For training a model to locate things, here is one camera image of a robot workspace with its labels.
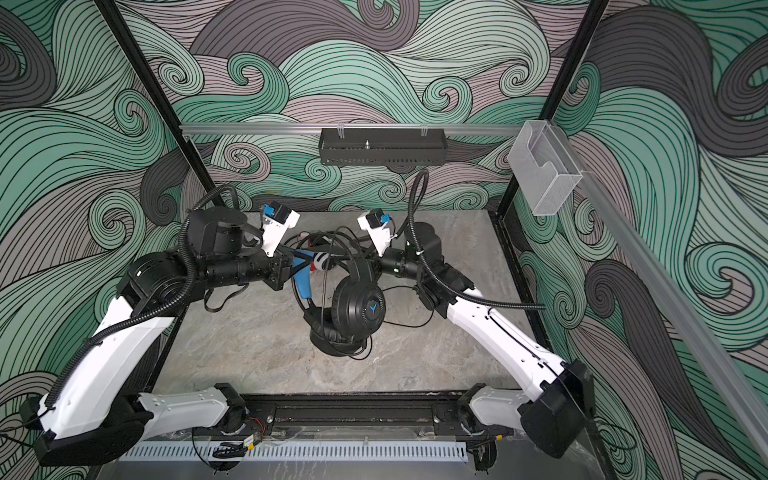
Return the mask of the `black and blue headphones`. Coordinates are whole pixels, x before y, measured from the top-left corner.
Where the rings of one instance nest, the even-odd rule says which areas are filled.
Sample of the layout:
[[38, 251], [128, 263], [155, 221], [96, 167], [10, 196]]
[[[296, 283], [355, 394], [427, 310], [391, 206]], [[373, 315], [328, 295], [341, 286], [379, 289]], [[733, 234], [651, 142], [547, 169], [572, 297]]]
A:
[[347, 275], [336, 286], [330, 303], [317, 305], [312, 299], [309, 261], [300, 257], [295, 260], [299, 270], [291, 287], [313, 346], [329, 356], [354, 357], [370, 346], [369, 338], [381, 327], [386, 300], [379, 276], [353, 275], [353, 259], [370, 258], [353, 250], [352, 237], [338, 230], [323, 234], [331, 239], [333, 266], [342, 267]]

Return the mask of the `white and black headphones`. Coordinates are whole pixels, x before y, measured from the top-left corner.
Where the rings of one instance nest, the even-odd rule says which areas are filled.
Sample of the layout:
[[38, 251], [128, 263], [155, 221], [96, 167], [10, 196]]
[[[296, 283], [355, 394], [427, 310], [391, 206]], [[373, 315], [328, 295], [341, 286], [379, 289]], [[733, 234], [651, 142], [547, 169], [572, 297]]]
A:
[[310, 272], [327, 271], [333, 267], [333, 248], [330, 243], [330, 237], [323, 233], [299, 233], [296, 248], [301, 254], [311, 258]]

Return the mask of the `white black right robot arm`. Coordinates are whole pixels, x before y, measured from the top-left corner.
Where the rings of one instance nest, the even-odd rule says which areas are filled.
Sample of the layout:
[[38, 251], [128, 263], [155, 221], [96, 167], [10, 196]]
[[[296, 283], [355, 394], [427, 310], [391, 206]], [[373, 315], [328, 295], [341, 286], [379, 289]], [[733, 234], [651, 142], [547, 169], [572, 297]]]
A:
[[[369, 236], [376, 256], [352, 260], [352, 291], [339, 295], [334, 323], [348, 338], [371, 336], [385, 314], [379, 277], [392, 275], [413, 281], [424, 306], [469, 334], [505, 368], [520, 389], [513, 394], [482, 386], [466, 395], [468, 430], [521, 430], [540, 451], [559, 459], [593, 418], [592, 373], [583, 362], [568, 362], [548, 350], [503, 314], [506, 309], [541, 311], [543, 305], [485, 298], [466, 275], [445, 261], [441, 239], [433, 226], [414, 218], [428, 179], [425, 170], [417, 174], [407, 202], [406, 220], [398, 233], [391, 227], [391, 217], [379, 209], [359, 216], [359, 228]], [[391, 243], [399, 234], [405, 237], [406, 244], [395, 249]]]

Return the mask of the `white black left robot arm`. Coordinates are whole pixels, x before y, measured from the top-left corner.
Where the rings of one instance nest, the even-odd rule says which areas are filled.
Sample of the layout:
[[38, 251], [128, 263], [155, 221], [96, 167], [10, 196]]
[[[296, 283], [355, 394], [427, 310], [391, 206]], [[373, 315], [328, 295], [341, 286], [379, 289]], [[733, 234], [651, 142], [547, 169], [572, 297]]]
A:
[[199, 428], [236, 434], [245, 425], [245, 400], [228, 383], [186, 394], [156, 396], [124, 386], [157, 338], [213, 289], [262, 281], [279, 290], [293, 256], [282, 249], [298, 212], [273, 201], [261, 224], [249, 224], [237, 204], [207, 204], [219, 186], [189, 211], [175, 247], [134, 261], [96, 332], [78, 348], [51, 390], [24, 402], [25, 427], [37, 430], [33, 450], [42, 466], [98, 466], [142, 440]]

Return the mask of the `black perforated wall tray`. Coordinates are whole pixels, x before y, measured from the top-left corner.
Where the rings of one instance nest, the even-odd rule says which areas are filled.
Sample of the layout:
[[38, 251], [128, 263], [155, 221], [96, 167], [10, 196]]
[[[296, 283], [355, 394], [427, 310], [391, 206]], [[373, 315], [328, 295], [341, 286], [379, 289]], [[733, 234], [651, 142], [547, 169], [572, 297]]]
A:
[[407, 173], [417, 166], [446, 162], [448, 141], [442, 129], [324, 128], [318, 142], [327, 166], [381, 166]]

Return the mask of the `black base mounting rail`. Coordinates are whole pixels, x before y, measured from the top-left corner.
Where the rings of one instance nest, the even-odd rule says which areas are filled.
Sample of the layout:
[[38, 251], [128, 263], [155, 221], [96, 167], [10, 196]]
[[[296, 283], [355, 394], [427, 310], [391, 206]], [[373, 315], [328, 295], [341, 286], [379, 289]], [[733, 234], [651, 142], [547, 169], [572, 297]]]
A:
[[183, 413], [172, 425], [146, 425], [143, 437], [194, 428], [219, 435], [260, 432], [275, 436], [279, 429], [299, 427], [408, 427], [437, 436], [483, 440], [519, 430], [517, 417], [482, 420], [471, 411], [469, 397], [481, 387], [478, 384], [465, 391], [334, 394], [236, 394], [226, 387], [221, 417], [205, 420], [201, 413]]

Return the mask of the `black vertical frame post left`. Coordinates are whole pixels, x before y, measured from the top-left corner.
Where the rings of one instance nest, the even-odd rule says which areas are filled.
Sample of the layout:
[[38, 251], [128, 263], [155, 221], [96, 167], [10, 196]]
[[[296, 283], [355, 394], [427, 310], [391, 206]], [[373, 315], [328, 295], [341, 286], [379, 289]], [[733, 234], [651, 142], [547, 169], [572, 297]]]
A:
[[139, 81], [146, 89], [150, 100], [158, 110], [166, 127], [169, 129], [174, 142], [178, 146], [191, 171], [206, 192], [213, 190], [215, 188], [215, 183], [209, 175], [202, 157], [194, 143], [187, 139], [182, 133], [179, 117], [164, 94], [159, 81], [152, 73], [147, 59], [141, 51], [135, 37], [132, 35], [124, 17], [120, 13], [116, 2], [95, 0], [94, 4], [112, 32], [125, 57], [131, 64]]

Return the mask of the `grey mesh wall holder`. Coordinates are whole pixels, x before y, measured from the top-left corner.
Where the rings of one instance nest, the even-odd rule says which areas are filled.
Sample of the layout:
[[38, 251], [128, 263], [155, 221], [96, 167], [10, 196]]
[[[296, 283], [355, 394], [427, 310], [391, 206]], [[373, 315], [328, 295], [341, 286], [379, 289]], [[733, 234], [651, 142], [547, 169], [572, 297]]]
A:
[[577, 154], [562, 128], [526, 121], [507, 156], [534, 216], [554, 216], [583, 178]]

